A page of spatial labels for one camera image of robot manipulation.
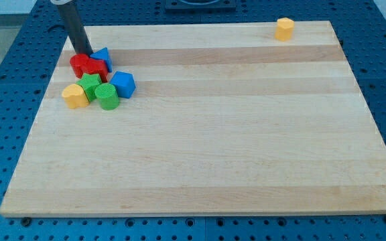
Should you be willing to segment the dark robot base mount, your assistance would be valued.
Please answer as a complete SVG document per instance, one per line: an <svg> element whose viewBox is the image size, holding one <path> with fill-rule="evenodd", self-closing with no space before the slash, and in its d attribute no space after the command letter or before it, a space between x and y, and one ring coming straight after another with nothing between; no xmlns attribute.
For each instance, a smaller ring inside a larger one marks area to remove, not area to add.
<svg viewBox="0 0 386 241"><path fill-rule="evenodd" d="M164 0L166 11L235 10L236 0Z"/></svg>

